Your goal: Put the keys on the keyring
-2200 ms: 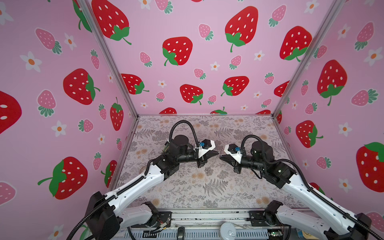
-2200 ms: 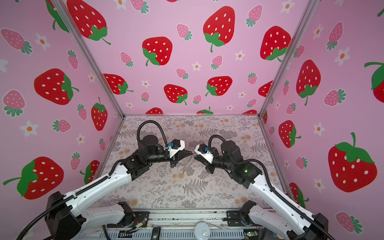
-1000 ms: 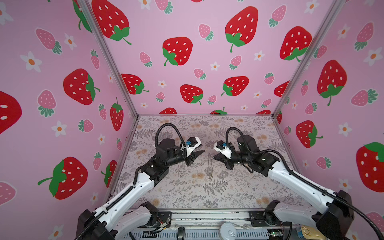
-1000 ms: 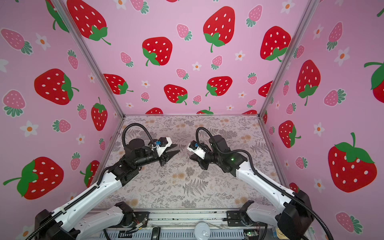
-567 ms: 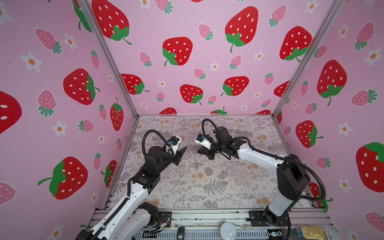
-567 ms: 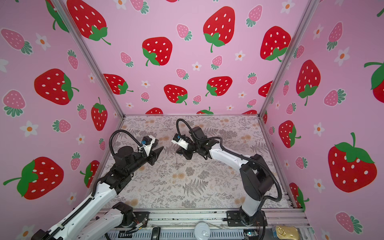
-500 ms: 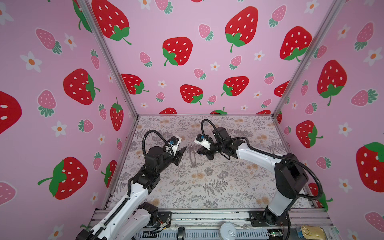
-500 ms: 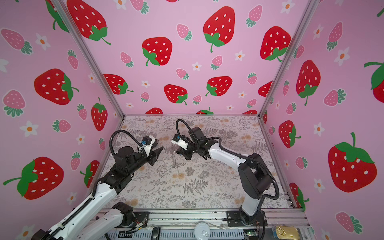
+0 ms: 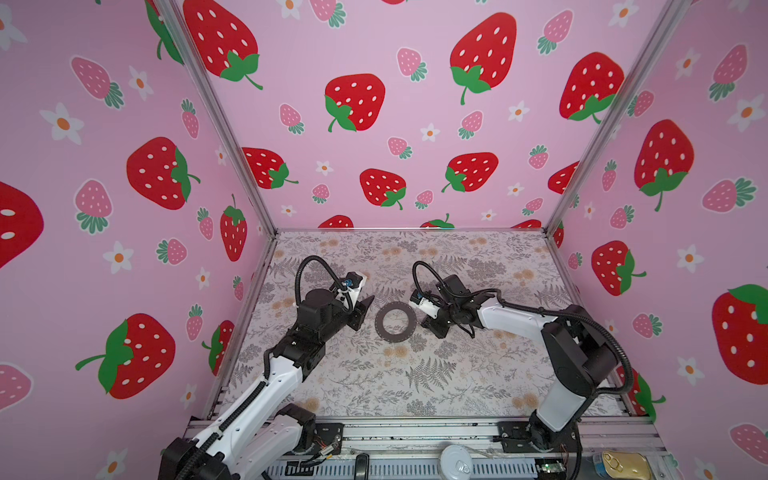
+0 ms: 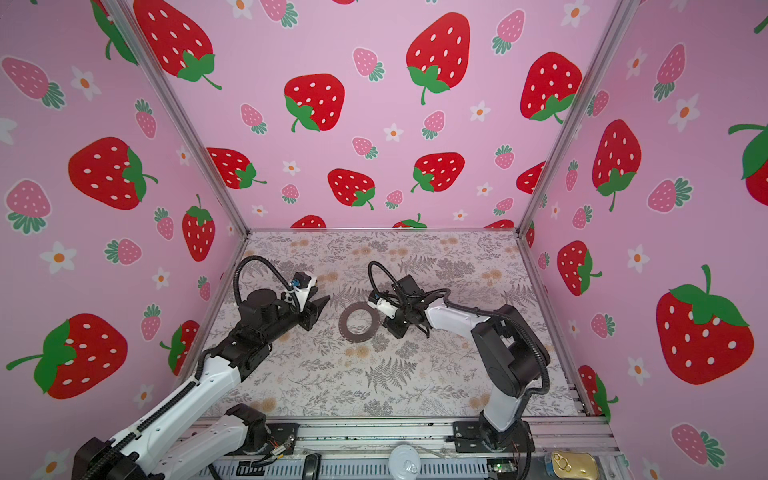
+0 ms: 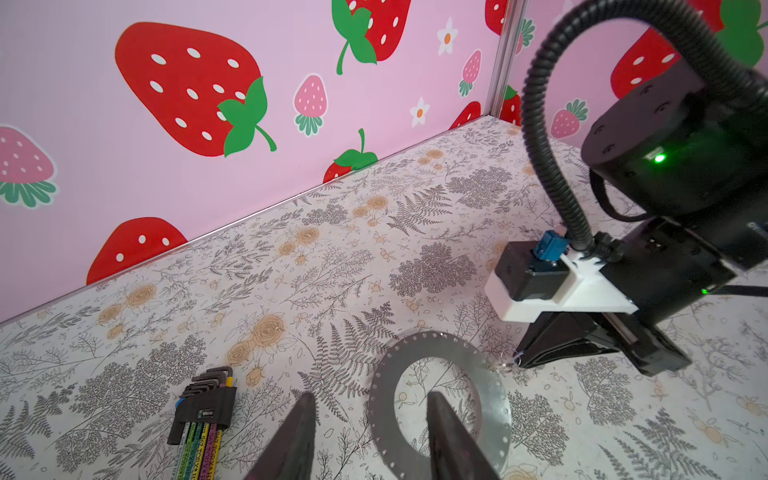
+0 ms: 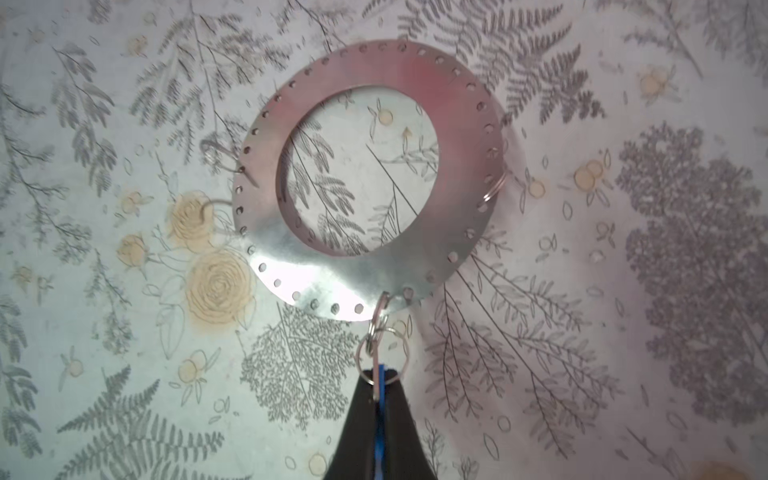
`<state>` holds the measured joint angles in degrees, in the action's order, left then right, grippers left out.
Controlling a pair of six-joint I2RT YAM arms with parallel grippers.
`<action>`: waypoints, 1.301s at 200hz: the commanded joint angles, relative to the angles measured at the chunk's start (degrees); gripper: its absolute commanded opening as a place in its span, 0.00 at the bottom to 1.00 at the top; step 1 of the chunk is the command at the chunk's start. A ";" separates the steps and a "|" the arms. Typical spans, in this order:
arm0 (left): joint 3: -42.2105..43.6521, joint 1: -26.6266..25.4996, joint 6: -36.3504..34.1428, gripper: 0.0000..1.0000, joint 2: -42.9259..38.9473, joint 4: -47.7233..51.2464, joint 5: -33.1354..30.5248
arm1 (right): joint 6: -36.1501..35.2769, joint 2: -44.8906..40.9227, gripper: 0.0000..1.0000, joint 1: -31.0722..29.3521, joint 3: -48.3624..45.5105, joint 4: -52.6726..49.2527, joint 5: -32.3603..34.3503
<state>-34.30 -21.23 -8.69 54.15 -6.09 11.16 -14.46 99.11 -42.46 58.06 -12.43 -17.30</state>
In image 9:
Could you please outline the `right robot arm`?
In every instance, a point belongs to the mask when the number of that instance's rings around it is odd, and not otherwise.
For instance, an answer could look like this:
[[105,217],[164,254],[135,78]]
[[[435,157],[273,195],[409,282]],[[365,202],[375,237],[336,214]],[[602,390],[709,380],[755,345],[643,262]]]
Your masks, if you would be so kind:
[[548,310],[507,302],[496,290],[455,294],[446,288],[439,295],[415,290],[410,305],[426,314],[422,326],[439,338],[456,326],[469,334],[498,330],[543,343],[555,380],[523,435],[539,451],[551,451],[574,434],[597,397],[624,395],[634,384],[630,376],[617,387],[602,385],[618,367],[630,373],[631,363],[614,336],[581,306]]

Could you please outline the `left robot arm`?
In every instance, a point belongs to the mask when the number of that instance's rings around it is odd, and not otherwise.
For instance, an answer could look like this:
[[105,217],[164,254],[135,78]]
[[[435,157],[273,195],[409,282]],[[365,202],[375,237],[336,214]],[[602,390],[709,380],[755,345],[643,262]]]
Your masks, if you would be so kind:
[[175,439],[162,453],[158,477],[260,479],[284,454],[310,449],[314,414],[282,403],[317,367],[334,335],[360,329],[375,299],[360,299],[361,291],[314,289],[300,300],[296,322],[265,353],[261,377],[201,433]]

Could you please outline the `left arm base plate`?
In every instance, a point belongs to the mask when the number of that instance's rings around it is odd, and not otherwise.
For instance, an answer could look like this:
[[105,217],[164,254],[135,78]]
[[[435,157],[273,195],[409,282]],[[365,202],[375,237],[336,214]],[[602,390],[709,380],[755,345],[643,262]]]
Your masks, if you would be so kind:
[[309,431],[305,428],[300,436],[297,446],[284,452],[287,456],[309,455],[310,457],[319,454],[326,447],[331,447],[330,455],[341,453],[343,445],[343,432],[345,425],[338,422],[325,422],[314,424],[314,429]]

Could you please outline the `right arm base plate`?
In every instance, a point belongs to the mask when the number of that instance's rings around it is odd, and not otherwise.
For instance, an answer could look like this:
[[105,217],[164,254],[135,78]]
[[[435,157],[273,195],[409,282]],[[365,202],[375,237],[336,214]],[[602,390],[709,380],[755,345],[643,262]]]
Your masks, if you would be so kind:
[[492,441],[499,443],[505,453],[555,454],[576,453],[581,448],[580,436],[573,427],[552,432],[546,426],[523,421],[503,421]]

